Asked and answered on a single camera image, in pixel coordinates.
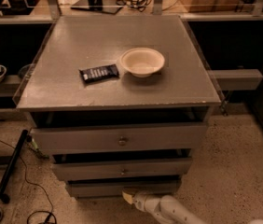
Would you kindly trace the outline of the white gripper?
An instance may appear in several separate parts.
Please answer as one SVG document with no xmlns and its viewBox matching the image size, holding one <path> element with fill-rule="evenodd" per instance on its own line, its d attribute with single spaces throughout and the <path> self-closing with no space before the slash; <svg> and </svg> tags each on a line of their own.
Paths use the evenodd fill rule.
<svg viewBox="0 0 263 224">
<path fill-rule="evenodd" d="M 128 204 L 134 204 L 142 212 L 149 213 L 153 217 L 163 217 L 159 196 L 142 191 L 137 192 L 136 189 L 124 189 L 122 197 Z"/>
</svg>

